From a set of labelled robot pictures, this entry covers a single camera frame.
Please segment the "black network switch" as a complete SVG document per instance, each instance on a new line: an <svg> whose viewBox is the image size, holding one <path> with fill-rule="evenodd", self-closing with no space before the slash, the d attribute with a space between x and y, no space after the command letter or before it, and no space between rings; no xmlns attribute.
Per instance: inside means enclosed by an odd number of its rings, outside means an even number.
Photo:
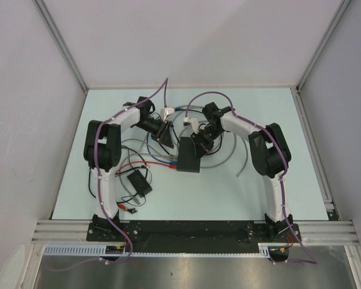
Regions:
<svg viewBox="0 0 361 289"><path fill-rule="evenodd" d="M200 159L196 157L195 145L191 137L180 138L176 169L178 172L200 172Z"/></svg>

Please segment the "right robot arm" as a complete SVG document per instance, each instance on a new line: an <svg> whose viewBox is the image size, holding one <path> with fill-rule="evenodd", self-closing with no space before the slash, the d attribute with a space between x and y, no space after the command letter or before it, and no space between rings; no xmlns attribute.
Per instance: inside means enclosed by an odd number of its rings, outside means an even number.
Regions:
<svg viewBox="0 0 361 289"><path fill-rule="evenodd" d="M240 116L232 107L218 108L211 102L202 109L208 124L199 128L196 119L191 122L196 158L210 153L215 139L231 132L248 142L253 167L264 181L267 210L265 233L271 241L280 241L292 225L292 215L286 201L285 175L291 161L291 152L281 127L272 123L261 126Z"/></svg>

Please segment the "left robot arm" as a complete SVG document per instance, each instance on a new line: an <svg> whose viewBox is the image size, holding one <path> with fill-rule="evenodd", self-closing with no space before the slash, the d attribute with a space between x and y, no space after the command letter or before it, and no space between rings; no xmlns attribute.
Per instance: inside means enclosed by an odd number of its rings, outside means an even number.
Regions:
<svg viewBox="0 0 361 289"><path fill-rule="evenodd" d="M155 106L149 98L139 97L137 103L127 102L121 111L103 122L88 124L84 159L90 168L90 190L96 198L96 211L91 225L109 241L120 236L119 207L116 201L115 173L122 156L122 134L134 126L149 133L154 141L173 148L171 122L152 116Z"/></svg>

